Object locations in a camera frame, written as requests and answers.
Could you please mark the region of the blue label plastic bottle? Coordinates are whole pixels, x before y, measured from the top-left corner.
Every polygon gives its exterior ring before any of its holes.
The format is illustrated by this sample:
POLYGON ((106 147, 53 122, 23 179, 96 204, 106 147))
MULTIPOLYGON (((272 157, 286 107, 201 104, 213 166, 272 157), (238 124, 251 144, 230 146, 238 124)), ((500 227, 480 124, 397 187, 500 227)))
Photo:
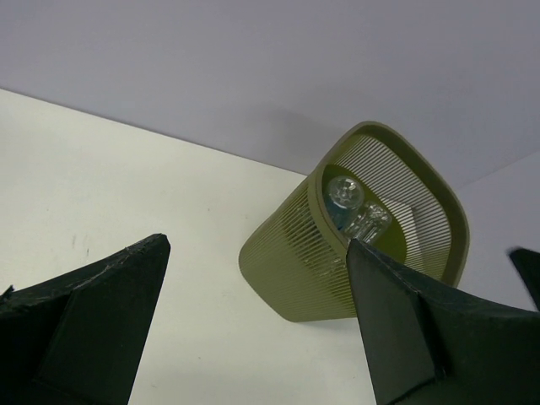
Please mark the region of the blue label plastic bottle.
POLYGON ((353 177, 340 175, 328 182, 324 198, 330 219, 342 230, 355 218, 364 202, 365 191, 353 177))

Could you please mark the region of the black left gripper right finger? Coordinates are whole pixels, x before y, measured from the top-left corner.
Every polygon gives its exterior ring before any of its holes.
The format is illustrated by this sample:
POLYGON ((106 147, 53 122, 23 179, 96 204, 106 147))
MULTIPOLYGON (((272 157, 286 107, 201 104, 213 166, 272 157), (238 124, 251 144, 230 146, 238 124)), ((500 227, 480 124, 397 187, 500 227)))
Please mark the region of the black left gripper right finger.
POLYGON ((377 403, 538 403, 538 310, 468 294, 357 240, 346 263, 377 403))

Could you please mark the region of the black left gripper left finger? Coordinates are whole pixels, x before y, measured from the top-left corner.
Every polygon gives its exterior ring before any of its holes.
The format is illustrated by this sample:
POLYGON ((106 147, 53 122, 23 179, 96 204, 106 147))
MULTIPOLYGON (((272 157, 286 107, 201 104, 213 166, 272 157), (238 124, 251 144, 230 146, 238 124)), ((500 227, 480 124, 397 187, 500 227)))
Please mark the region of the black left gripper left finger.
POLYGON ((170 257, 154 234, 1 295, 3 404, 126 404, 170 257))

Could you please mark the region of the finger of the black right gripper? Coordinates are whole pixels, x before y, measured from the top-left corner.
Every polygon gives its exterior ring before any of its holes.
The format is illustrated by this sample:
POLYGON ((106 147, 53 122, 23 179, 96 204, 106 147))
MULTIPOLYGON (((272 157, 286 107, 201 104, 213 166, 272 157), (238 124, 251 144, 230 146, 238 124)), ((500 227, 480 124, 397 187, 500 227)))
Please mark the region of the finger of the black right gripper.
POLYGON ((517 247, 510 251, 509 258, 525 284, 537 310, 540 308, 540 254, 517 247))

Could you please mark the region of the small clear plastic bottle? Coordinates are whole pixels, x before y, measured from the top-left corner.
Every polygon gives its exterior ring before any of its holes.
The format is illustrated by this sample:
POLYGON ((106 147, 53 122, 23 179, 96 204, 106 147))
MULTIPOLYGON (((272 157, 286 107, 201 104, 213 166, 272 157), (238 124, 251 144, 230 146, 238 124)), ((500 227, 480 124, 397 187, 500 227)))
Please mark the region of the small clear plastic bottle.
POLYGON ((375 243, 392 224, 390 213, 376 202, 365 202, 357 217, 344 229, 348 240, 361 240, 366 244, 375 243))

